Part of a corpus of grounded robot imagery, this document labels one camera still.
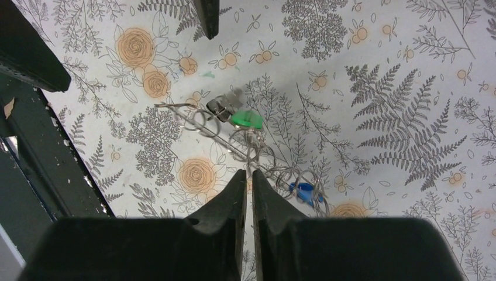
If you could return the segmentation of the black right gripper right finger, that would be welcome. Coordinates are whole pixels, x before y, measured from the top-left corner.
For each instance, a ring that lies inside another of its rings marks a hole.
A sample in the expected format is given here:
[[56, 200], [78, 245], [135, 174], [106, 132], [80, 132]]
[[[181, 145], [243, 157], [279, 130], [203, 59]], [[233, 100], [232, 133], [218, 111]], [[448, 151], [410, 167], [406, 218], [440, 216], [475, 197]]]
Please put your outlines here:
[[252, 174], [258, 280], [462, 280], [426, 220], [310, 218]]

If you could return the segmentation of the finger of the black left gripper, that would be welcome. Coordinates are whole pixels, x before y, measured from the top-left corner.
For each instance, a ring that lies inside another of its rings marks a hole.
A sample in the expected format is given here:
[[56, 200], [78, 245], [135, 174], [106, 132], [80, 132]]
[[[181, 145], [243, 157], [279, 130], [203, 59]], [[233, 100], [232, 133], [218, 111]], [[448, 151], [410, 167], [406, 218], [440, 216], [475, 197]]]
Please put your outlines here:
[[219, 33], [220, 0], [194, 0], [205, 36], [212, 40]]

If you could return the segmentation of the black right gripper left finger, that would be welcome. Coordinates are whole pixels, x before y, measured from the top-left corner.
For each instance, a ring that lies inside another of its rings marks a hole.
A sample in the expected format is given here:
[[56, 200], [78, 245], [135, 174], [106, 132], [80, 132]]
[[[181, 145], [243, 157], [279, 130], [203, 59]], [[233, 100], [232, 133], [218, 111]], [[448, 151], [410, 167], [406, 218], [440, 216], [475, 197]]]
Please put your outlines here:
[[65, 218], [20, 280], [240, 280], [246, 171], [185, 218]]

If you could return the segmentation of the grey metal key holder plate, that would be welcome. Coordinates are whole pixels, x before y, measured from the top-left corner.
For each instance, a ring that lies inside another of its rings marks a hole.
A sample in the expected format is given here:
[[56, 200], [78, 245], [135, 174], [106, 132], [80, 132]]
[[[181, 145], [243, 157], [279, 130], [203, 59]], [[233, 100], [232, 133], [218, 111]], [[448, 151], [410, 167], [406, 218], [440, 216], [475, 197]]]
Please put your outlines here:
[[318, 217], [330, 215], [321, 178], [311, 169], [281, 162], [275, 150], [263, 138], [264, 121], [262, 129], [244, 128], [231, 123], [230, 118], [234, 113], [249, 110], [243, 108], [241, 89], [231, 89], [227, 94], [221, 94], [204, 105], [160, 102], [154, 107], [171, 111], [182, 128], [199, 132], [226, 148], [234, 160], [244, 164], [247, 174], [255, 169], [261, 170], [272, 188], [287, 200], [296, 200], [296, 190], [292, 193], [289, 191], [291, 183], [295, 183], [296, 187], [302, 182], [313, 185], [315, 193], [324, 197], [324, 203], [315, 203], [314, 207], [304, 205], [311, 207]]

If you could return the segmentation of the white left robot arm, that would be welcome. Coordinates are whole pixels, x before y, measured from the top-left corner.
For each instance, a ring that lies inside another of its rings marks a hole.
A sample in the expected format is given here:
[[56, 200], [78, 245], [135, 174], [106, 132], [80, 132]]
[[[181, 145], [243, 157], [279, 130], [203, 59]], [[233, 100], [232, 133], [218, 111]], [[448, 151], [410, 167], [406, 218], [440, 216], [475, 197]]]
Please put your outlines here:
[[[43, 1], [1, 1], [1, 72], [50, 92], [66, 91], [70, 75], [46, 45], [41, 22], [49, 10]], [[62, 25], [64, 48], [100, 54], [101, 39], [92, 20], [115, 20], [123, 14], [122, 1], [57, 1], [53, 16]], [[180, 20], [177, 32], [196, 27], [197, 38], [213, 39], [219, 17], [225, 12], [219, 1], [141, 1], [138, 11], [157, 11]]]

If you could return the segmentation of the blue key tag with key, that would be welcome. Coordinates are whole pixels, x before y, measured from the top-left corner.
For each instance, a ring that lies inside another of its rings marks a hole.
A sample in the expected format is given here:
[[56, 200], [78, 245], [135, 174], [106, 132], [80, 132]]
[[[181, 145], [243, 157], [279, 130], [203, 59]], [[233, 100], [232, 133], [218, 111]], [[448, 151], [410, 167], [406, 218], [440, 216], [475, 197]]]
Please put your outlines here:
[[324, 203], [324, 197], [322, 195], [317, 195], [314, 186], [309, 183], [299, 183], [298, 187], [295, 186], [295, 183], [291, 183], [289, 191], [292, 193], [294, 190], [296, 190], [296, 200], [301, 204], [307, 204], [314, 207], [315, 203]]

